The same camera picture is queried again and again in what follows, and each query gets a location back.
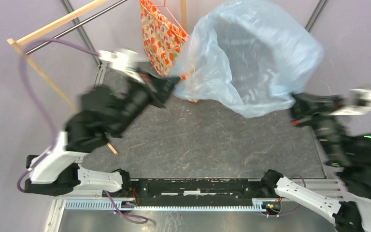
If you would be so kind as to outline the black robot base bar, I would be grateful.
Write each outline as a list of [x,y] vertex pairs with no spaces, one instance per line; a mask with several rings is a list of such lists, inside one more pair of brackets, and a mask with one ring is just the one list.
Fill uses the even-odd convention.
[[253,199],[277,199],[275,191],[255,179],[132,179],[111,192],[132,198],[138,206],[250,206]]

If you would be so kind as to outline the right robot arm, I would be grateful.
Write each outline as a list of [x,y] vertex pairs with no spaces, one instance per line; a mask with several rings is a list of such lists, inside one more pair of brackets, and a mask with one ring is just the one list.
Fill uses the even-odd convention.
[[304,206],[334,225],[338,232],[371,232],[371,133],[351,136],[337,116],[371,112],[371,90],[356,89],[351,104],[339,95],[293,94],[291,124],[309,126],[327,156],[327,166],[338,167],[336,176],[353,196],[339,201],[300,186],[275,170],[260,180],[260,192]]

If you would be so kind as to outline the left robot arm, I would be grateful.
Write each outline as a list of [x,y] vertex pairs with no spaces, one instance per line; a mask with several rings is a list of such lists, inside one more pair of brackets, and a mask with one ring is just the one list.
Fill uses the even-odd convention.
[[116,95],[99,85],[80,96],[81,109],[65,124],[54,143],[41,155],[27,157],[26,172],[18,181],[24,193],[59,196],[75,190],[100,190],[127,197],[132,183],[127,171],[99,172],[83,168],[78,160],[105,146],[110,137],[125,130],[150,105],[164,108],[179,76],[158,77],[137,68],[138,81],[126,76],[127,91]]

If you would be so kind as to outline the light blue plastic bag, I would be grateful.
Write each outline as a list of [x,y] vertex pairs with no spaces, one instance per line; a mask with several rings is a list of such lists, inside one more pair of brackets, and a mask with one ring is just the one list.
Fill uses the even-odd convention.
[[322,61],[322,45],[267,0],[230,0],[202,17],[181,47],[172,76],[183,100],[214,100],[253,118],[293,106]]

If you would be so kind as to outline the pink clothes hanger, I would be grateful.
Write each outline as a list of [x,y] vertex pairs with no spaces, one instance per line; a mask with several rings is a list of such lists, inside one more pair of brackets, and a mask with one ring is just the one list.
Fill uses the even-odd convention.
[[160,8],[167,18],[188,33],[186,0],[154,0],[153,7]]

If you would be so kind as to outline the wooden clothes rack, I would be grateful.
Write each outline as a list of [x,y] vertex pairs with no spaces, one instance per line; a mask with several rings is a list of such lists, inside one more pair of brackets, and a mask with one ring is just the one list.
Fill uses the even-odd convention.
[[[83,26],[94,19],[102,16],[103,14],[111,11],[112,9],[122,5],[125,3],[124,0],[120,0],[107,8],[97,12],[96,14],[88,17],[87,19],[83,21],[78,21],[78,17],[81,15],[101,6],[104,4],[105,0],[94,0],[76,10],[71,11],[72,4],[69,0],[62,0],[62,6],[65,8],[67,15],[55,20],[54,22],[36,30],[35,32],[30,33],[29,35],[26,35],[25,37],[14,40],[12,38],[7,39],[7,42],[10,46],[13,47],[13,49],[23,58],[23,60],[28,63],[36,72],[38,75],[40,75],[48,84],[49,86],[70,106],[74,109],[74,111],[78,111],[77,107],[74,103],[60,90],[60,88],[45,74],[42,69],[29,57],[30,54],[38,51],[39,49],[49,45],[50,43],[60,43],[69,47],[72,47],[74,49],[77,49],[79,51],[82,51],[86,54],[89,54],[92,56],[95,64],[99,69],[102,67],[102,61],[98,58],[98,56],[95,54],[96,49],[94,48],[93,44],[91,43],[90,39],[88,38],[88,35],[86,31],[83,29]],[[61,32],[60,34],[56,35],[53,38],[45,38],[44,35],[52,32],[55,29],[58,29],[59,27],[67,24],[67,23],[73,23],[73,26],[69,29]],[[79,36],[81,37],[84,47],[78,46],[76,44],[72,44],[68,41],[64,41],[61,38],[73,31],[77,30]]]

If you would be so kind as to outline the floral orange cloth bag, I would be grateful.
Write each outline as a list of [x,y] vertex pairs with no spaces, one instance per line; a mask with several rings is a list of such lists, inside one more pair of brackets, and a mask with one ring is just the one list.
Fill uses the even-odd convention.
[[189,35],[179,28],[151,0],[141,0],[144,53],[158,74],[167,77]]

